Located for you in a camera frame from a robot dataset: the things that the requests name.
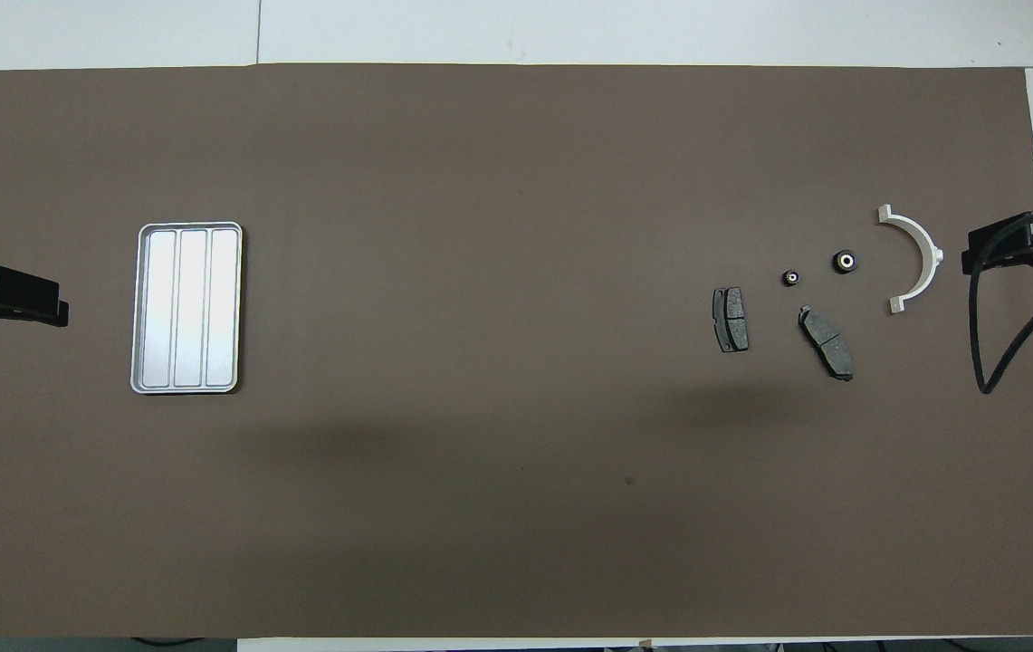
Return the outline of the long dark brake pad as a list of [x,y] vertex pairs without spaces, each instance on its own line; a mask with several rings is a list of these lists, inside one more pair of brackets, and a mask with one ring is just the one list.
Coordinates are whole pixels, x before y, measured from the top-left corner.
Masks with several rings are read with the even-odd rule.
[[817,352],[822,366],[832,379],[851,381],[853,379],[853,359],[846,340],[824,315],[803,305],[799,312],[802,334]]

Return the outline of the short dark brake pad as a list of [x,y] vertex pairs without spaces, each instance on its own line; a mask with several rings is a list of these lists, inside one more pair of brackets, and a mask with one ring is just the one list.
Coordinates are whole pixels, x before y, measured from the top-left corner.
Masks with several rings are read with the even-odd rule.
[[713,327],[722,352],[747,351],[751,347],[740,286],[720,286],[714,290]]

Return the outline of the brown table mat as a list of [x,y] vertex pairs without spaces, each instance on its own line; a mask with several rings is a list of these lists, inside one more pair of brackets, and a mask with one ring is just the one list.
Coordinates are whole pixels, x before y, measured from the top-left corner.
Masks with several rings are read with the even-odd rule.
[[[1033,338],[980,395],[959,271],[1029,209],[1014,69],[0,72],[71,305],[0,322],[0,637],[1033,634]],[[139,229],[217,220],[238,389],[137,395]]]

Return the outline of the silver metal tray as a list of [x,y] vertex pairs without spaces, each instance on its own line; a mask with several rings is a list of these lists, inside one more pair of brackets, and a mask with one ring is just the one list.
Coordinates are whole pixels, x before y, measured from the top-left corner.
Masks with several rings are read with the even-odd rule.
[[129,387],[147,396],[234,392],[243,294],[244,229],[234,220],[142,226]]

